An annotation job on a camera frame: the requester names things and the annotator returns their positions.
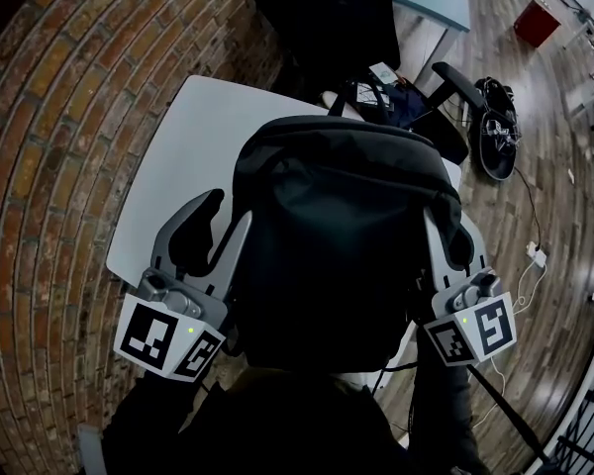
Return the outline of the white side table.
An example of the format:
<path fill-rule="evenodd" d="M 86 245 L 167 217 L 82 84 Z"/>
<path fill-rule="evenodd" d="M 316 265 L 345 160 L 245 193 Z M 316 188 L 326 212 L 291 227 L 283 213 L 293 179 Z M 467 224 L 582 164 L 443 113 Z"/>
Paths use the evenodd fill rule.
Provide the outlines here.
<path fill-rule="evenodd" d="M 152 268 L 152 248 L 165 222 L 191 199 L 222 189 L 225 197 L 211 222 L 209 272 L 171 276 L 211 296 L 212 269 L 242 217 L 233 213 L 233 179 L 243 146 L 268 122 L 303 115 L 329 116 L 318 107 L 259 89 L 201 76 L 187 79 L 140 166 L 113 237 L 108 268 L 135 293 L 145 271 Z M 228 308 L 221 327 L 224 336 L 229 330 L 238 332 L 233 281 L 234 277 L 223 301 Z"/>

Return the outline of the person's right forearm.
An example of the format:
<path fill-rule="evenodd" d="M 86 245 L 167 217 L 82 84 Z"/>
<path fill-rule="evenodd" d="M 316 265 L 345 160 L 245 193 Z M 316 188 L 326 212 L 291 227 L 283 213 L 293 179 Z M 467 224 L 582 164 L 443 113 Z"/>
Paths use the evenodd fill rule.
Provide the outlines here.
<path fill-rule="evenodd" d="M 490 475 L 472 430 L 469 390 L 465 368 L 418 361 L 409 451 L 423 475 Z"/>

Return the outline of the black bag on floor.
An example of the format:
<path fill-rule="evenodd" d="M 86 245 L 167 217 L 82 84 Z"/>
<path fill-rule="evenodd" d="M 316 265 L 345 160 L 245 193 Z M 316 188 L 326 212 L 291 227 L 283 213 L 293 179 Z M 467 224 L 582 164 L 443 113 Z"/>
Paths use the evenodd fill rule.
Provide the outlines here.
<path fill-rule="evenodd" d="M 478 165 L 493 180 L 508 179 L 521 139 L 514 93 L 508 85 L 487 76 L 475 84 L 484 105 L 471 112 L 469 143 Z"/>

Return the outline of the blue cloth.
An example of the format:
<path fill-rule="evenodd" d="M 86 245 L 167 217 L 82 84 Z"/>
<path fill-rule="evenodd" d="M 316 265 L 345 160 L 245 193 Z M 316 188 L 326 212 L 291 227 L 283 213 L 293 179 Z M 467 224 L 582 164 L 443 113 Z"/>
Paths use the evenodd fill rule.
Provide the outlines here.
<path fill-rule="evenodd" d="M 430 112 L 427 98 L 414 85 L 397 84 L 388 89 L 393 111 L 389 115 L 392 126 L 407 129 L 419 118 Z"/>

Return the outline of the white long desk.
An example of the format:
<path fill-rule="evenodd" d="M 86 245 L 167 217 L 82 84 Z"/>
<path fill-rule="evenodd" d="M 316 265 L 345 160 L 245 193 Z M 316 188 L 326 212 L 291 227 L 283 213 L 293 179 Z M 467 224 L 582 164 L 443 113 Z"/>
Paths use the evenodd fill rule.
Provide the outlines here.
<path fill-rule="evenodd" d="M 572 118 L 578 117 L 594 106 L 594 23 L 592 21 L 586 21 L 562 49 L 569 50 L 576 44 L 584 47 L 591 69 L 582 76 L 576 87 L 565 94 L 565 104 Z"/>

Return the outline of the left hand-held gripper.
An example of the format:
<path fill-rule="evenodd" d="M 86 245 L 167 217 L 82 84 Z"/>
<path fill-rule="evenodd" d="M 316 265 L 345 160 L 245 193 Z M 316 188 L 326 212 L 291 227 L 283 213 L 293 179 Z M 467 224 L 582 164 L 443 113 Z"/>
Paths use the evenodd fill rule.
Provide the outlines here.
<path fill-rule="evenodd" d="M 209 279 L 214 287 L 211 296 L 171 277 L 209 272 L 211 222 L 224 197 L 222 189 L 212 189 L 174 213 L 156 235 L 152 268 L 145 271 L 138 290 L 125 296 L 114 351 L 163 378 L 199 379 L 226 339 L 221 333 L 228 314 L 223 301 L 248 237 L 252 212 L 242 215 L 226 239 Z"/>

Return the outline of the white printed card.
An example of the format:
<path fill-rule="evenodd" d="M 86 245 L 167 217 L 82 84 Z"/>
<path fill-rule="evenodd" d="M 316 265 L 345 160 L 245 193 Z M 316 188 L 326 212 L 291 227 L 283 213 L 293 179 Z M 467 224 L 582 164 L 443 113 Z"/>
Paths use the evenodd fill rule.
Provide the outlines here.
<path fill-rule="evenodd" d="M 355 85 L 355 102 L 366 107 L 377 107 L 379 100 L 382 101 L 387 111 L 392 110 L 391 100 L 384 88 L 377 85 L 372 88 L 368 83 L 357 82 Z"/>

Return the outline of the person's dark top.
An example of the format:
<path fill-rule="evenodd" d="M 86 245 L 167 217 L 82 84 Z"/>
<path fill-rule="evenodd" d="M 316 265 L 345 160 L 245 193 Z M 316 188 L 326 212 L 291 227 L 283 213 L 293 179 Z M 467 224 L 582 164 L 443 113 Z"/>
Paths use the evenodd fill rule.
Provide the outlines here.
<path fill-rule="evenodd" d="M 248 371 L 187 416 L 177 475 L 423 475 L 367 390 Z"/>

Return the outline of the black office chair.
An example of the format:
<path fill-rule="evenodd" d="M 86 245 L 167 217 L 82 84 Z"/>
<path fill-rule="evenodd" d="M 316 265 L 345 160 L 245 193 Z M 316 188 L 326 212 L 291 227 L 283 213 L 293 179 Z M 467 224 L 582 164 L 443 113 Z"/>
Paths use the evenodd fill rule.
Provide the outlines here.
<path fill-rule="evenodd" d="M 303 74 L 305 85 L 315 92 L 332 91 L 332 113 L 339 116 L 351 106 L 368 123 L 394 127 L 379 100 L 377 107 L 355 102 L 357 82 L 388 89 L 397 84 L 417 85 L 404 78 L 387 83 L 377 78 L 373 67 L 384 64 L 398 68 L 400 51 L 395 34 L 392 0 L 254 0 L 257 10 L 269 22 L 287 47 Z M 462 164 L 468 147 L 440 106 L 451 95 L 460 95 L 469 105 L 482 108 L 484 100 L 473 84 L 446 62 L 432 69 L 443 81 L 431 95 L 425 95 L 430 112 L 417 119 L 410 131 L 431 141 L 441 156 Z"/>

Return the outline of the red box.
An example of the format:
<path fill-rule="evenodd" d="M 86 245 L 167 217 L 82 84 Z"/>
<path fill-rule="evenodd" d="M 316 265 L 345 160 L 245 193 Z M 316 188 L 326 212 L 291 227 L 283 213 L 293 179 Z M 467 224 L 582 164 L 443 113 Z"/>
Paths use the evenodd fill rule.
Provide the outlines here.
<path fill-rule="evenodd" d="M 514 23 L 516 36 L 532 48 L 539 48 L 559 27 L 548 6 L 537 0 L 531 0 Z"/>

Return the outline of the dark grey backpack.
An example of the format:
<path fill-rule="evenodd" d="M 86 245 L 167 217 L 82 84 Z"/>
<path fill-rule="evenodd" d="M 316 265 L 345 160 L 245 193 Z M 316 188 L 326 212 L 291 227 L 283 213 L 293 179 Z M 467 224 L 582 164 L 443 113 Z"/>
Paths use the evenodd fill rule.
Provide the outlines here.
<path fill-rule="evenodd" d="M 233 213 L 251 217 L 232 288 L 247 362 L 340 374 L 395 355 L 429 263 L 424 216 L 453 238 L 461 205 L 432 141 L 303 115 L 268 122 L 243 146 Z"/>

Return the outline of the person's left forearm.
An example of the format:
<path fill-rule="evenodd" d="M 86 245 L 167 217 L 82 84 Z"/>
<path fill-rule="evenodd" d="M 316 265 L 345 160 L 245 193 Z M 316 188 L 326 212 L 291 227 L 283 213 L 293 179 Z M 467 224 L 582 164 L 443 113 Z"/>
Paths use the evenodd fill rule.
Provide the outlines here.
<path fill-rule="evenodd" d="M 102 438 L 108 475 L 177 475 L 179 432 L 193 411 L 202 385 L 170 380 L 151 372 L 116 409 Z"/>

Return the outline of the white power strip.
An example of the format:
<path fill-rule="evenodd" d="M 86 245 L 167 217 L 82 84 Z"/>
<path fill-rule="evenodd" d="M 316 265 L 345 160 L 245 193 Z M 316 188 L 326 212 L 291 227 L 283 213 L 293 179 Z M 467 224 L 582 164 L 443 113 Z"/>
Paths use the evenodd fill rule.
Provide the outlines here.
<path fill-rule="evenodd" d="M 526 255 L 537 267 L 546 268 L 547 255 L 539 244 L 530 241 L 526 247 Z"/>

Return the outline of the white paper sheet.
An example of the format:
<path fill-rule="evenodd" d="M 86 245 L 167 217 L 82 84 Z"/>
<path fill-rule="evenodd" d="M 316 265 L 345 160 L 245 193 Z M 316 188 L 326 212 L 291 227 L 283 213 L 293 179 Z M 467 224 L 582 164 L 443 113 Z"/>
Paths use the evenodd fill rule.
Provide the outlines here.
<path fill-rule="evenodd" d="M 97 427 L 80 424 L 77 429 L 79 452 L 85 475 L 107 475 L 102 436 Z"/>

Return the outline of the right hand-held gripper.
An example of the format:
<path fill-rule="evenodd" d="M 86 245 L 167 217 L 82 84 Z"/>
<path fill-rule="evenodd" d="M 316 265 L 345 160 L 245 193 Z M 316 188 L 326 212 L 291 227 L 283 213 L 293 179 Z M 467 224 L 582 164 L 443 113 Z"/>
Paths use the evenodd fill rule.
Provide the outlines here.
<path fill-rule="evenodd" d="M 423 216 L 436 289 L 436 318 L 423 329 L 445 366 L 485 361 L 517 341 L 511 294 L 494 269 L 486 267 L 484 239 L 466 213 L 448 245 L 448 259 L 429 208 Z M 453 270 L 474 275 L 453 284 Z"/>

